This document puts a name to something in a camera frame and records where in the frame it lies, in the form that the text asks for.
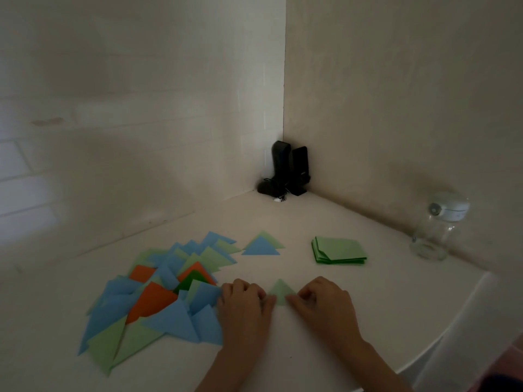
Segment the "transparent jar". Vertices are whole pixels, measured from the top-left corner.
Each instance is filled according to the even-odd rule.
[[[468,199],[461,195],[448,192],[436,194],[412,236],[411,251],[429,260],[443,260],[447,257],[457,225],[469,207]]]

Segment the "white bottle lid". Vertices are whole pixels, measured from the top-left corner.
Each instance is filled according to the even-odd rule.
[[[429,213],[446,222],[462,220],[470,208],[469,199],[453,192],[438,192],[431,198]]]

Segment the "stack of green paper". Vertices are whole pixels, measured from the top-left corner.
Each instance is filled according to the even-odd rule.
[[[322,264],[364,264],[367,259],[361,244],[353,239],[315,237],[312,251]]]

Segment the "person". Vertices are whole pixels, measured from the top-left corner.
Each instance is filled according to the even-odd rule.
[[[317,277],[286,299],[364,391],[412,392],[364,341],[346,290]],[[236,279],[223,284],[218,299],[223,348],[196,392],[234,392],[241,388],[265,347],[275,304],[276,296],[268,296],[255,283]]]

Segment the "white table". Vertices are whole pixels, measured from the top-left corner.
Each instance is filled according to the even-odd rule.
[[[409,252],[409,237],[310,193],[284,203],[247,193],[52,264],[3,284],[0,290],[0,385],[5,391],[191,391],[219,347],[164,336],[106,378],[88,354],[76,356],[84,313],[117,274],[149,247],[201,240],[208,230],[239,246],[260,230],[287,246],[281,256],[233,255],[238,264],[215,276],[241,277],[266,290],[284,279],[295,290],[323,275],[350,292],[363,336],[400,371],[438,340],[483,272],[454,258],[428,262]],[[314,236],[358,239],[368,263],[319,265]],[[315,341],[289,307],[276,307],[268,347],[245,385],[252,391],[348,391],[357,385]]]

